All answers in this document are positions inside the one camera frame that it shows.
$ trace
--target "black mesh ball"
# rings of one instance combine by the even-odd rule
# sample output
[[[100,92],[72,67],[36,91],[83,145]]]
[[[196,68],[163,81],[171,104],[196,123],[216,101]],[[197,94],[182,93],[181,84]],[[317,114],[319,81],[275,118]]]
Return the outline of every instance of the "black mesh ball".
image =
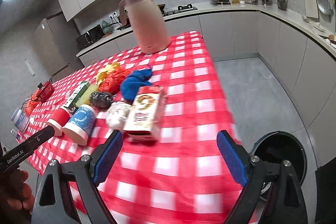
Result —
[[[89,101],[93,107],[109,108],[113,103],[113,95],[106,91],[94,91]]]

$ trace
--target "blue paper cup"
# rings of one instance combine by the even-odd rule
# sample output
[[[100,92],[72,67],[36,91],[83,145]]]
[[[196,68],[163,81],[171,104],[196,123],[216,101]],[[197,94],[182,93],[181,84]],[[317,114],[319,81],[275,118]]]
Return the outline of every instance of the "blue paper cup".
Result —
[[[97,117],[96,111],[89,105],[82,105],[63,127],[63,132],[73,142],[86,145],[91,136]]]

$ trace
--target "table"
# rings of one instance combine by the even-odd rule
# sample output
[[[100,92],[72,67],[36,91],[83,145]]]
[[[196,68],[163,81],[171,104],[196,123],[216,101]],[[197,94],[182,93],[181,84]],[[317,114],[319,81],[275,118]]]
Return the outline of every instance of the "table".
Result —
[[[100,194],[118,224],[122,223],[222,223],[235,204],[241,186],[233,178],[216,145],[225,129],[235,138],[234,120],[218,81],[214,65],[199,32],[171,38],[169,47],[145,55],[139,47],[121,52],[54,83],[47,102],[37,106],[20,141],[46,126],[45,122],[83,80],[95,83],[98,70],[118,61],[136,70],[152,66],[150,79],[167,89],[161,138],[155,145],[124,140],[121,152]],[[60,163],[90,154],[112,130],[100,112],[87,146],[65,135],[53,137],[29,157],[41,174],[51,159]],[[78,209],[85,212],[75,183],[70,184]]]

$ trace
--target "pitcher handle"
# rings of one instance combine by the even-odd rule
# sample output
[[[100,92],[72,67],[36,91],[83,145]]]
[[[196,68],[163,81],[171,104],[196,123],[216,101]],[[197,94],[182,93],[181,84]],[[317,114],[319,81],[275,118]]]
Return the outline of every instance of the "pitcher handle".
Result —
[[[122,0],[119,3],[119,16],[120,16],[120,23],[121,26],[125,26],[127,24],[127,20],[126,20],[126,14],[125,14],[125,0]]]

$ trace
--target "green box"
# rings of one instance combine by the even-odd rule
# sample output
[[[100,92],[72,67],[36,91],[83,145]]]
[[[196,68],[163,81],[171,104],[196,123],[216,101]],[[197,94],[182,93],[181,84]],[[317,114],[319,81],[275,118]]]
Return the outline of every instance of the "green box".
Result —
[[[71,113],[75,112],[77,110],[75,103],[79,100],[80,97],[82,97],[90,85],[91,84],[89,81],[81,82],[63,106],[66,107]]]

